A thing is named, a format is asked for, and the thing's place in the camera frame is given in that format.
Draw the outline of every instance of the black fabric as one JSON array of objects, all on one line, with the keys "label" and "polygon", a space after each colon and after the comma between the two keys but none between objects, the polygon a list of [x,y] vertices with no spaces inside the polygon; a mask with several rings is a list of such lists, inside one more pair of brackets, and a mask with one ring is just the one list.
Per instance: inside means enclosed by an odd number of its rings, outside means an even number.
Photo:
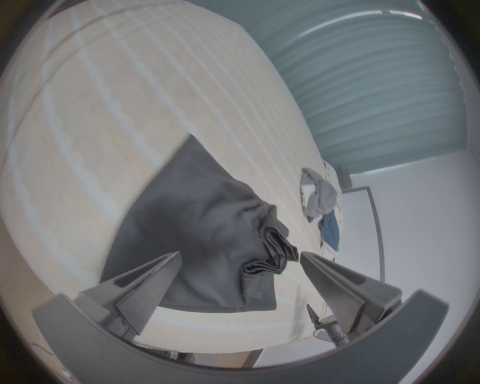
[{"label": "black fabric", "polygon": [[101,281],[180,251],[160,306],[191,312],[276,308],[273,273],[298,261],[276,206],[232,178],[190,136],[126,215]]}]

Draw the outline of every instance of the folded black cloth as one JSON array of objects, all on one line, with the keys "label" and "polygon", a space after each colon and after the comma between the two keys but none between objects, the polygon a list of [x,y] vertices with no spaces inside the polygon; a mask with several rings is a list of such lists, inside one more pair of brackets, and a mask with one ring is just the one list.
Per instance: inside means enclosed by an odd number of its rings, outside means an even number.
[{"label": "folded black cloth", "polygon": [[135,201],[101,282],[180,251],[162,307],[191,312],[276,308],[273,273],[298,261],[276,207],[235,180],[190,136]]}]

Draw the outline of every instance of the black garment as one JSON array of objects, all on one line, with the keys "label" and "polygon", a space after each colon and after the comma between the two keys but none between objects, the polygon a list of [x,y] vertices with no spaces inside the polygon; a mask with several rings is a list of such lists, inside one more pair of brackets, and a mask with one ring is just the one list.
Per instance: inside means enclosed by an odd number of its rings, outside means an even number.
[{"label": "black garment", "polygon": [[191,312],[276,308],[273,273],[298,261],[276,206],[231,177],[190,136],[126,215],[101,281],[180,251],[160,306]]}]

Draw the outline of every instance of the teal curtain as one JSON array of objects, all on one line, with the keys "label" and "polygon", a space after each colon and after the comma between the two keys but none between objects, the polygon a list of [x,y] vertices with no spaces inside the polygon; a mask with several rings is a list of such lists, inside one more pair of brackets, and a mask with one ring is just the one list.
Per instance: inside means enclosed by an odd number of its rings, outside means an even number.
[{"label": "teal curtain", "polygon": [[334,167],[356,173],[467,147],[459,77],[416,2],[191,1],[253,37]]}]

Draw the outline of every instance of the blue cloth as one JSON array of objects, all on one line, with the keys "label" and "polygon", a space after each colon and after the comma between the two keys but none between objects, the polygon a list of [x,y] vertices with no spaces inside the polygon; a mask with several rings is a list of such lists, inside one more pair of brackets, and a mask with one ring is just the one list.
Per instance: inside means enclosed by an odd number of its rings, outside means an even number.
[{"label": "blue cloth", "polygon": [[338,251],[338,244],[340,243],[340,229],[338,228],[338,223],[336,222],[335,212],[323,217],[320,232],[322,233],[323,240],[335,251]]}]

